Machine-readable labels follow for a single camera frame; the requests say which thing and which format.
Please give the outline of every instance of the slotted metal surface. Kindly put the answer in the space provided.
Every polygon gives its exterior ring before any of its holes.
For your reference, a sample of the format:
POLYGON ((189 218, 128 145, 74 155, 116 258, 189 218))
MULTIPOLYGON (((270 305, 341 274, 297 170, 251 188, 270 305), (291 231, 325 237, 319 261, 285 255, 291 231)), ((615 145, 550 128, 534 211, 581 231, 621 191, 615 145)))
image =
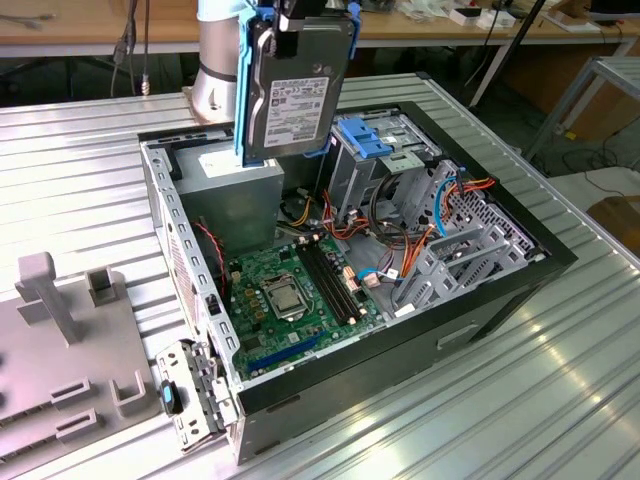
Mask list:
POLYGON ((628 95, 640 100, 640 58, 604 57, 596 62, 594 70, 628 95))
MULTIPOLYGON (((242 467, 224 439, 182 457, 173 426, 158 416, 25 478, 638 478, 633 257, 431 82, 352 79, 340 106, 394 100, 417 102, 573 249, 577 264, 496 334, 242 467)), ((19 254, 51 251, 62 277, 111 264, 127 279, 149 359, 187 337, 135 134, 193 124, 182 95, 0 111, 0 291, 10 291, 19 254)))

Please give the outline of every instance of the cpu socket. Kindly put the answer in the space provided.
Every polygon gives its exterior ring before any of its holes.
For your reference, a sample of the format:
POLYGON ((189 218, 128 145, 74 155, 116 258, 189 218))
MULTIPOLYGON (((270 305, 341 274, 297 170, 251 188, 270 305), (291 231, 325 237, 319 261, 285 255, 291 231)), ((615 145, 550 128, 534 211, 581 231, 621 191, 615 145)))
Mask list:
POLYGON ((284 274, 263 280, 260 286, 276 317, 288 322, 302 318, 309 310, 309 300, 293 275, 284 274))

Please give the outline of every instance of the black case frame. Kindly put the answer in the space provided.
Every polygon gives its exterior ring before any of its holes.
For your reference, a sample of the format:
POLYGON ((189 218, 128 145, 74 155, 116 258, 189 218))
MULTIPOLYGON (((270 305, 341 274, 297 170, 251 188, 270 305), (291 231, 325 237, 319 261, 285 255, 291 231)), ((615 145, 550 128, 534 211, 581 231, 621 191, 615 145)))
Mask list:
MULTIPOLYGON (((398 109, 438 144, 446 158, 464 166, 474 178, 489 173, 413 102, 341 109, 339 114, 398 109)), ((216 125, 225 129, 232 125, 216 125)), ((202 131, 203 127, 141 135, 141 140, 202 131)), ((287 172, 287 159, 282 162, 287 172)), ((318 162, 310 168, 317 168, 318 162)), ((573 264, 577 257, 500 183, 491 199, 508 214, 538 248, 544 260, 489 282, 427 312, 370 335, 341 350, 296 367, 238 394, 244 420, 232 427, 238 462, 298 436, 498 329, 531 296, 573 264), (478 328, 458 335, 445 346, 442 337, 471 322, 478 328)))

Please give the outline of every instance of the white label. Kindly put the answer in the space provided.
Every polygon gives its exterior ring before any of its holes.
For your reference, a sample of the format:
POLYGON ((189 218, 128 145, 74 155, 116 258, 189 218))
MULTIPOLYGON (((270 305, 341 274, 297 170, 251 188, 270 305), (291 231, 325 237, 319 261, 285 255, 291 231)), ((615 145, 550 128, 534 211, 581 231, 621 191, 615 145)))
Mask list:
POLYGON ((264 146, 313 140, 328 85, 329 77, 273 81, 264 146))
POLYGON ((273 160, 267 160, 262 164, 243 167, 240 157, 236 157, 233 150, 221 150, 218 152, 203 153, 198 157, 202 170, 208 178, 222 177, 231 173, 243 172, 251 168, 270 167, 275 165, 273 160))
POLYGON ((398 273, 399 272, 397 270, 390 268, 389 270, 387 270, 387 277, 391 280, 395 280, 396 278, 398 278, 398 273))
POLYGON ((415 311, 415 307, 413 306, 413 303, 407 303, 404 307, 402 307, 400 310, 396 310, 396 318, 399 318, 403 315, 406 315, 407 313, 411 313, 413 311, 415 311))

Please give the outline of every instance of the green circuit board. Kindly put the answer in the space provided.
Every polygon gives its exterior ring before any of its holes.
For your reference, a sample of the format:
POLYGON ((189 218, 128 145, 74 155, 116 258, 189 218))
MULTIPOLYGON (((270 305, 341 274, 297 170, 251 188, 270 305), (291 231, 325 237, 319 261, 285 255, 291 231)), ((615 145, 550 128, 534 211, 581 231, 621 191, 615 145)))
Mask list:
MULTIPOLYGON (((340 271, 348 264, 333 239, 324 238, 318 246, 334 265, 332 274, 345 283, 340 271)), ((375 303, 364 290, 350 294, 362 317, 353 324, 337 321, 293 244, 238 257, 229 262, 228 268, 233 277, 229 316, 241 344, 233 361, 244 380, 305 356, 311 357, 313 352, 384 324, 375 303), (279 285, 283 285, 280 292, 284 294, 279 294, 274 301, 275 289, 269 290, 265 284, 283 278, 287 284, 279 285), (294 291, 301 292, 304 300, 298 302, 294 291), (279 307, 295 308, 296 305, 304 310, 299 318, 280 318, 279 307), (297 353, 289 355, 296 349, 297 353), (256 368, 256 362, 273 359, 270 357, 273 355, 284 358, 256 368)))

